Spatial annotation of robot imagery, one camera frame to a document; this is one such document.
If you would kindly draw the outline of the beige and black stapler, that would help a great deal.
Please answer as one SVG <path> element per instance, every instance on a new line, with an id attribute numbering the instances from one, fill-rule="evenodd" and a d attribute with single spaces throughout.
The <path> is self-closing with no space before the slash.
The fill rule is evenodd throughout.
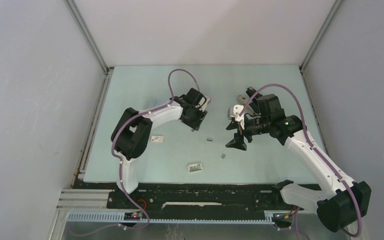
<path id="1" fill-rule="evenodd" d="M 238 95 L 236 98 L 236 101 L 238 104 L 245 106 L 249 100 L 249 97 L 247 95 Z"/>

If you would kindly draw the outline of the light blue stapler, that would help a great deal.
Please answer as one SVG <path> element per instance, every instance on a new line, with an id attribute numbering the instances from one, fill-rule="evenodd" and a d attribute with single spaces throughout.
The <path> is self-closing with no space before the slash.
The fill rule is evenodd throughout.
<path id="1" fill-rule="evenodd" d="M 151 99 L 151 100 L 149 101 L 149 103 L 148 103 L 148 106 L 149 106 L 150 108 L 154 108 L 154 107 L 157 106 L 157 105 L 158 105 L 158 100 L 155 99 L 155 98 Z"/>

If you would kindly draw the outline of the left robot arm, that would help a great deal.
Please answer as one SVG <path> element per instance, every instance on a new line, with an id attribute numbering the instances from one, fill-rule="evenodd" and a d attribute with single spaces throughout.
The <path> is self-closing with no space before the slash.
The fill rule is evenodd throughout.
<path id="1" fill-rule="evenodd" d="M 195 88 L 187 94 L 172 96 L 169 101 L 151 109 L 136 110 L 127 108 L 119 119 L 111 135 L 111 154 L 119 158 L 119 173 L 116 182 L 122 192 L 118 201 L 125 208 L 133 208 L 138 202 L 137 159 L 145 152 L 151 131 L 163 124 L 180 120 L 194 131 L 198 131 L 211 102 L 209 96 Z"/>

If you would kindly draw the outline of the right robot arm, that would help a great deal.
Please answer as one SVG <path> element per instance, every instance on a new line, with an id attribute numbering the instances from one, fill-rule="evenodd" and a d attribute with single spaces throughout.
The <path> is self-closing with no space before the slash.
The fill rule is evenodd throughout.
<path id="1" fill-rule="evenodd" d="M 253 136 L 269 134 L 300 159 L 320 187 L 312 190 L 292 180 L 284 180 L 273 187 L 271 204 L 277 209 L 288 205 L 303 208 L 316 214 L 321 223 L 334 233 L 361 221 L 368 212 L 370 186 L 365 181 L 356 182 L 344 173 L 319 148 L 298 116 L 285 115 L 276 95 L 257 94 L 251 105 L 254 111 L 251 116 L 247 115 L 245 105 L 229 107 L 227 117 L 231 122 L 227 130 L 236 129 L 237 132 L 226 147 L 245 151 L 245 141 L 251 143 Z"/>

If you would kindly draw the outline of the open staple tray box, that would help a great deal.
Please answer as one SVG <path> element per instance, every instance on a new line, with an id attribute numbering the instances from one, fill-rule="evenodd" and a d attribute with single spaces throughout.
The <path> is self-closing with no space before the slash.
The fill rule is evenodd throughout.
<path id="1" fill-rule="evenodd" d="M 187 165 L 187 170 L 189 173 L 199 172 L 203 170 L 202 163 L 192 163 Z"/>

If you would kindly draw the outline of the white staple box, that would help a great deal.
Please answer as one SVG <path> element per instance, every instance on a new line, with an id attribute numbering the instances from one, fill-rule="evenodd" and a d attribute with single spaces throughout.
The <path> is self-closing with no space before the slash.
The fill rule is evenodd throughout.
<path id="1" fill-rule="evenodd" d="M 151 142 L 154 143 L 162 143 L 164 141 L 164 137 L 162 135 L 152 135 Z"/>

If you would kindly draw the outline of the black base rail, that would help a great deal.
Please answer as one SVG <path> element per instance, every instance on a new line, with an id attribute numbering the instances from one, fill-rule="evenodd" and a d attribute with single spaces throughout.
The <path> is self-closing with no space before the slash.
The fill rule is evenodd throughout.
<path id="1" fill-rule="evenodd" d="M 152 221 L 265 221 L 272 211 L 293 214 L 296 207 L 283 202 L 273 184 L 140 183 L 125 195 L 108 194 L 107 209 L 143 208 Z"/>

